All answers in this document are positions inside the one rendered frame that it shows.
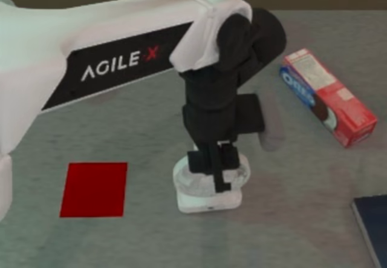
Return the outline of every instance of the red paper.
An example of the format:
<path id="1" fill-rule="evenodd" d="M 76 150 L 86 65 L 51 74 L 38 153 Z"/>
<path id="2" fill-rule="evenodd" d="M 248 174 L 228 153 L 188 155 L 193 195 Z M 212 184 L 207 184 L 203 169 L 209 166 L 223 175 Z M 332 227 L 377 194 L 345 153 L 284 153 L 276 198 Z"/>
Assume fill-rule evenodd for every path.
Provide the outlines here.
<path id="1" fill-rule="evenodd" d="M 60 217 L 122 217 L 127 163 L 70 163 Z"/>

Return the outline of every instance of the tabletop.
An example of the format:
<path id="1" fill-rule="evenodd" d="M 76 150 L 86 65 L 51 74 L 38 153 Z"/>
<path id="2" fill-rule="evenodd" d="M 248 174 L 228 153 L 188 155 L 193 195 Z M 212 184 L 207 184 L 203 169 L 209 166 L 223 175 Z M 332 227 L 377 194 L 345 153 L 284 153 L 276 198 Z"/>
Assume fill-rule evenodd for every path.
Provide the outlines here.
<path id="1" fill-rule="evenodd" d="M 350 208 L 387 193 L 387 11 L 274 11 L 288 46 L 310 49 L 379 118 L 344 149 L 280 80 L 277 58 L 241 92 L 276 94 L 287 140 L 240 151 L 252 177 L 238 209 L 185 215 L 172 168 L 192 142 L 174 71 L 39 116 L 12 153 L 13 206 L 0 224 L 3 268 L 369 268 Z M 70 162 L 128 162 L 122 218 L 59 218 Z"/>

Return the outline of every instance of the robotic arm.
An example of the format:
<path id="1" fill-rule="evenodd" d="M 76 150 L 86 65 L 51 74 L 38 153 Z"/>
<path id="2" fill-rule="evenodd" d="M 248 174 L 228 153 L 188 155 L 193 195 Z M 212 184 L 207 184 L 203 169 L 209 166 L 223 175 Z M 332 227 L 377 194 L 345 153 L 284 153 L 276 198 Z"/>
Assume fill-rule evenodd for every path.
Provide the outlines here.
<path id="1" fill-rule="evenodd" d="M 286 43 L 278 20 L 243 0 L 120 0 L 62 10 L 0 1 L 0 17 L 0 220 L 12 199 L 9 153 L 39 114 L 171 68 L 186 83 L 184 125 L 196 149 L 174 169 L 182 212 L 240 204 L 250 171 L 233 146 L 239 134 L 257 132 L 272 146 L 283 137 L 268 132 L 263 100 L 237 95 Z"/>

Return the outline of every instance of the oreo box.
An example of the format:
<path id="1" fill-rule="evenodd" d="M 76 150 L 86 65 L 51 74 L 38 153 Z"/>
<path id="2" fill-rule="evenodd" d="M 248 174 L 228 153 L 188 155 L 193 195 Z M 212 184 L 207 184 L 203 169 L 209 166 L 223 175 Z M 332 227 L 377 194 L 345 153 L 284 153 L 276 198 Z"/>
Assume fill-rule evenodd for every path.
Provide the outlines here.
<path id="1" fill-rule="evenodd" d="M 377 117 L 307 49 L 285 57 L 281 77 L 344 146 L 370 136 Z"/>

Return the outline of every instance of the oreo logo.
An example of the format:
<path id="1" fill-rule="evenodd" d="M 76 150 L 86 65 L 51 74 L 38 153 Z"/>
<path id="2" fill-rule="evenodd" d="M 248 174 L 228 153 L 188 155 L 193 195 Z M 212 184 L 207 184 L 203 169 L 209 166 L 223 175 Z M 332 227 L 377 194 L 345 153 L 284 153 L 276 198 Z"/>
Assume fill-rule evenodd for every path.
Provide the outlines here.
<path id="1" fill-rule="evenodd" d="M 308 90 L 297 79 L 290 75 L 287 68 L 281 68 L 281 77 L 284 82 L 296 93 L 296 95 L 309 107 L 315 106 L 316 101 L 313 97 L 313 91 Z"/>

